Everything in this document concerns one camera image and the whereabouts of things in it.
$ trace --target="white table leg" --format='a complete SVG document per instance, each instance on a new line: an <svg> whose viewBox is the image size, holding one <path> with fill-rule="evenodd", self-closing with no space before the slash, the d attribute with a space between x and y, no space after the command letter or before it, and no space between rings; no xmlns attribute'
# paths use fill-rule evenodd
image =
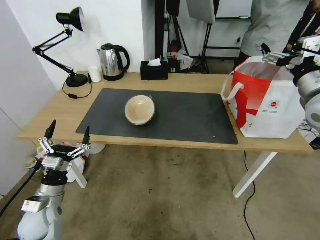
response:
<svg viewBox="0 0 320 240"><path fill-rule="evenodd" d="M80 187L85 188L87 185L87 180L84 178L84 176L80 172L77 165L73 162L73 160L71 161L71 163L72 163L72 166L71 166L71 169L69 170L69 172L72 172L75 175L75 179L76 179L77 183L80 185Z"/></svg>
<svg viewBox="0 0 320 240"><path fill-rule="evenodd" d="M277 153L278 152L262 152L259 155L257 160L249 167L246 174L233 189L233 195L235 198L240 197L244 190L247 189L247 187L252 183L252 181L259 175L259 173L265 168L265 166Z"/></svg>

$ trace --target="bag handle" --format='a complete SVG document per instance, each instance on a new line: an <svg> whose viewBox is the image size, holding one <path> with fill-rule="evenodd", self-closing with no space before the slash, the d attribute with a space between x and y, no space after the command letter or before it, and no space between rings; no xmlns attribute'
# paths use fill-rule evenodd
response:
<svg viewBox="0 0 320 240"><path fill-rule="evenodd" d="M239 91L240 88L243 89L243 84L240 83L240 82L237 82L234 86L233 86L233 89L231 90L231 92L229 93L229 96L228 97L225 97L223 95L223 92L226 88L226 85L227 85L227 82L228 82L228 77L226 77L226 79L224 80L223 84L222 84L222 89L221 89L221 98L224 100L224 101L229 101L230 99L234 98L237 94L237 92Z"/></svg>

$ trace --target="wooden bowl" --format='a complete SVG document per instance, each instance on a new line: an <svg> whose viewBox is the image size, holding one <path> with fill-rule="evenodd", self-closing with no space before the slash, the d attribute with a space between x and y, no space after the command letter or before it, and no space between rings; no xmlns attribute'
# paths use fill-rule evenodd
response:
<svg viewBox="0 0 320 240"><path fill-rule="evenodd" d="M154 111L155 106L152 99L145 95L130 98L124 109L127 120L134 125L143 125L149 122Z"/></svg>

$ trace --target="black desk lamp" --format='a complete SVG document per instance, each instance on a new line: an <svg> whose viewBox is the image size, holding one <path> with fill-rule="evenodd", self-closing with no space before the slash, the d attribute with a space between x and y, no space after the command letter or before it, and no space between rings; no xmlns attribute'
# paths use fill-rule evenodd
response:
<svg viewBox="0 0 320 240"><path fill-rule="evenodd" d="M69 28L69 25L74 26L76 29L83 32L82 26L84 23L84 17L81 7L77 7L73 9L70 13L57 13L56 19L59 23L61 23L65 29L59 33L58 35L50 38L48 41L45 41L44 43L41 43L40 45L33 47L32 50L35 54L39 55L40 57L43 57L44 59L48 60L49 62L53 63L57 67L61 68L62 70L66 71L69 76L66 80L66 84L69 87L79 87L87 83L88 78L84 74L76 74L73 71L73 68L65 66L61 63L58 63L57 61L53 60L52 58L48 57L44 54L45 51L48 49L54 47L55 45L61 43L62 41L70 38L72 36L72 29ZM59 40L56 43L48 44L48 42L52 41L53 39L59 37L62 34L67 34L67 36L61 40Z"/></svg>

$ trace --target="black mat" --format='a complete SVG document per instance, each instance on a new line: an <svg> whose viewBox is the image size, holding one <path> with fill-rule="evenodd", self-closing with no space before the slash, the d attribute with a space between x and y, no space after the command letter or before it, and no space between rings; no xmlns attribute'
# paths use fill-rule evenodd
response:
<svg viewBox="0 0 320 240"><path fill-rule="evenodd" d="M124 115L135 95L151 96L155 115L145 125L132 125ZM219 94L109 89L101 90L77 133L238 144Z"/></svg>

